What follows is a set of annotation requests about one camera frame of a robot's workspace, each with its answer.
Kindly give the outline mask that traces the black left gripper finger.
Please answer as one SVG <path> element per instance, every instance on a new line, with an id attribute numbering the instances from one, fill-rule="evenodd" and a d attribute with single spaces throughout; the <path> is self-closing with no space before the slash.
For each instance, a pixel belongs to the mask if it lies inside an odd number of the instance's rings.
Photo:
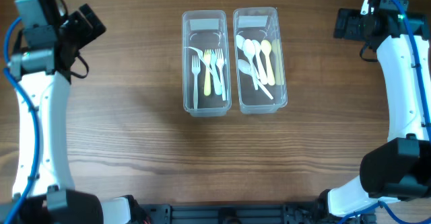
<path id="1" fill-rule="evenodd" d="M 98 16 L 87 3 L 82 5 L 79 10 L 81 11 L 84 19 L 84 23 L 82 26 L 83 41 L 93 41 L 97 37 L 105 33 L 105 25 L 100 21 Z"/>
<path id="2" fill-rule="evenodd" d="M 75 36 L 79 48 L 85 47 L 98 37 L 95 16 L 92 10 L 81 11 L 81 13 L 76 11 L 69 16 L 72 34 Z"/>

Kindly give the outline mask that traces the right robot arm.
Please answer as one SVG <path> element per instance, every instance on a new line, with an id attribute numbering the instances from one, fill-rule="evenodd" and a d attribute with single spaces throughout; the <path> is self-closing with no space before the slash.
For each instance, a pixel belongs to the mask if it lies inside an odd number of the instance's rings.
<path id="1" fill-rule="evenodd" d="M 376 53 L 389 105 L 387 142 L 366 154 L 360 173 L 312 202 L 172 207 L 130 195 L 102 204 L 107 223 L 375 223 L 377 208 L 430 196 L 430 31 L 407 0 L 364 0 L 340 9 L 334 35 Z"/>

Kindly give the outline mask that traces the cream yellow plastic fork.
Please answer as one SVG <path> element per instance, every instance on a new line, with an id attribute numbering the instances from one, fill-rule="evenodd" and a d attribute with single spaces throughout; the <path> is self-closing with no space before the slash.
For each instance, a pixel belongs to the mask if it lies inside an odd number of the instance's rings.
<path id="1" fill-rule="evenodd" d="M 204 96 L 209 96 L 211 94 L 211 74 L 210 74 L 211 51 L 210 49 L 205 50 L 203 55 L 203 60 L 205 62 Z"/>

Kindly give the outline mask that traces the white wide-handled plastic spoon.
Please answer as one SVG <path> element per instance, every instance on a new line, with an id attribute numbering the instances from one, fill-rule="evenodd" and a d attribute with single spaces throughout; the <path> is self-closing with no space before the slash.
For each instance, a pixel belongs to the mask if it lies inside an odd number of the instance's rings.
<path id="1" fill-rule="evenodd" d="M 258 73 L 259 73 L 259 77 L 261 80 L 261 83 L 263 85 L 267 85 L 268 83 L 268 79 L 267 79 L 267 74 L 264 70 L 262 61 L 261 61 L 261 45 L 257 40 L 252 40 L 252 43 L 255 47 L 255 57 L 256 57 L 256 61 L 257 61 L 257 69 L 258 69 Z"/>

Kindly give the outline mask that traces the white fork sideways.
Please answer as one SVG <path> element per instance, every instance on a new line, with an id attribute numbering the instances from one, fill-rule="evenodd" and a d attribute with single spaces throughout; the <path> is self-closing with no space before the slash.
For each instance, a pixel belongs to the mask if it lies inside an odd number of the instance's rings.
<path id="1" fill-rule="evenodd" d="M 219 69 L 220 72 L 220 82 L 221 82 L 221 86 L 222 86 L 222 100 L 226 101 L 226 87 L 225 87 L 225 83 L 224 83 L 224 56 L 223 56 L 223 51 L 221 48 L 218 48 L 215 51 L 215 54 L 217 56 L 217 67 Z"/>

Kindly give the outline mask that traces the white wide-handled plastic fork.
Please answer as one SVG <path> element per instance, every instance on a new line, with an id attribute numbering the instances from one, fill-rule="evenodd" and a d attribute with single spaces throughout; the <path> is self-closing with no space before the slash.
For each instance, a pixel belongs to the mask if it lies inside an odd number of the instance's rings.
<path id="1" fill-rule="evenodd" d="M 219 79 L 218 74 L 217 74 L 216 61 L 217 61 L 216 54 L 215 54 L 214 50 L 211 50 L 210 68 L 215 73 L 213 75 L 214 91 L 215 91 L 216 95 L 221 95 L 222 94 L 222 86 L 221 86 L 220 79 Z"/>

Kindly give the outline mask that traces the cream yellow plastic spoon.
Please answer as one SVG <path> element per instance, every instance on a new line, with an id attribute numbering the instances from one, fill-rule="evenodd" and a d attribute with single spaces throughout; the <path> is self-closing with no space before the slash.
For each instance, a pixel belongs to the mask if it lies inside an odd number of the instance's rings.
<path id="1" fill-rule="evenodd" d="M 265 64 L 267 70 L 267 82 L 269 85 L 275 85 L 275 76 L 272 69 L 270 53 L 272 51 L 271 43 L 268 40 L 261 41 L 261 51 L 265 55 Z"/>

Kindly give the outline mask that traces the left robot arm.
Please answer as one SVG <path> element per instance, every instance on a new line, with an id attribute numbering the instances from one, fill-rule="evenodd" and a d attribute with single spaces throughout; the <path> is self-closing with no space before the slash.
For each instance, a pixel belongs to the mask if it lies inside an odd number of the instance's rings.
<path id="1" fill-rule="evenodd" d="M 72 65 L 106 28 L 89 5 L 69 13 L 64 0 L 15 0 L 4 75 L 19 106 L 19 159 L 2 223 L 150 223 L 131 196 L 101 201 L 77 191 L 67 156 L 66 111 Z"/>

